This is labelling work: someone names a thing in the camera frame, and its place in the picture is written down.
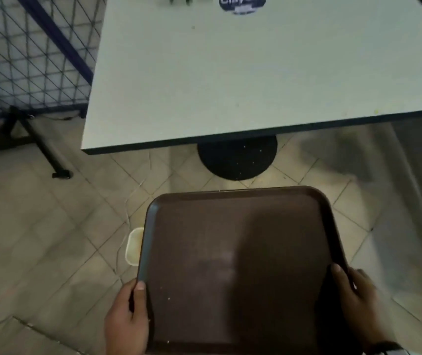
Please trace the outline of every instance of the table leg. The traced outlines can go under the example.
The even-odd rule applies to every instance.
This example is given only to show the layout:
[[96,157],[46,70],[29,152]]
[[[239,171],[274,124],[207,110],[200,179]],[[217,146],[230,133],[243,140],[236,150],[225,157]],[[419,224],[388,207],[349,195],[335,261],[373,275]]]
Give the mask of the table leg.
[[251,179],[272,164],[277,154],[277,137],[201,143],[198,154],[216,176],[234,181]]

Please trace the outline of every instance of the round sticker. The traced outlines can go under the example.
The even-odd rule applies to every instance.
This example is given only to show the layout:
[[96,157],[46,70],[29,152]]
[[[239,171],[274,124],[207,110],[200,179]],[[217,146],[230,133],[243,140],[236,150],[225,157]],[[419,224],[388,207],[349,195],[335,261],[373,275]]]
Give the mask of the round sticker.
[[219,0],[224,11],[232,12],[234,15],[253,14],[265,5],[267,0]]

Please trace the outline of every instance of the brown tray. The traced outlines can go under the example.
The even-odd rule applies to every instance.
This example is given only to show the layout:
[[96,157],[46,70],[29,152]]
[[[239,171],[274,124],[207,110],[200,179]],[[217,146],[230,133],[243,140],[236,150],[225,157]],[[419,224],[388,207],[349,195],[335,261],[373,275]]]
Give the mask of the brown tray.
[[[162,195],[138,269],[147,353],[320,354],[315,304],[332,262],[347,270],[331,205],[314,188]],[[326,311],[333,326],[336,313]]]

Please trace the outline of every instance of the table top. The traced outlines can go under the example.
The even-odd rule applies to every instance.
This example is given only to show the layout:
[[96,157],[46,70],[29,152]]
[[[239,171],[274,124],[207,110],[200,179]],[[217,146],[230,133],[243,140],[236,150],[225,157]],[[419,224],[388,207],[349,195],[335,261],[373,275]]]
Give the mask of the table top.
[[418,0],[108,0],[82,149],[413,112],[422,116]]

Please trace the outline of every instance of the metal grid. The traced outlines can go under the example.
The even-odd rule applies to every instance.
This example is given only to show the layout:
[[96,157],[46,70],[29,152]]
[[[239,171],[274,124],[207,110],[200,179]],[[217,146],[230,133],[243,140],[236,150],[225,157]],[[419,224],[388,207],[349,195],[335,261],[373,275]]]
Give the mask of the metal grid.
[[[106,0],[38,0],[94,70]],[[0,112],[88,102],[90,85],[17,0],[0,0]]]

